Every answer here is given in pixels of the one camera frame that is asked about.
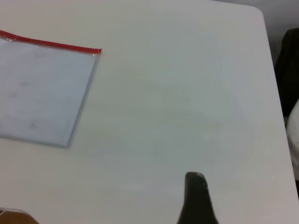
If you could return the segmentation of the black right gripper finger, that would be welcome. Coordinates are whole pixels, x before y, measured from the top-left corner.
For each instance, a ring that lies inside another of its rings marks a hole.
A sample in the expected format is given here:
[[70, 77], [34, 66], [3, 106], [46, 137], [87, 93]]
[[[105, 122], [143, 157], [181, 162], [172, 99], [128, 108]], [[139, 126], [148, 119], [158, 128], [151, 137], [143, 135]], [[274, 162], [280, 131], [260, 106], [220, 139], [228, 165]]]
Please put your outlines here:
[[208, 184], [201, 173], [185, 175], [184, 203], [178, 219], [179, 224], [217, 224], [210, 198]]

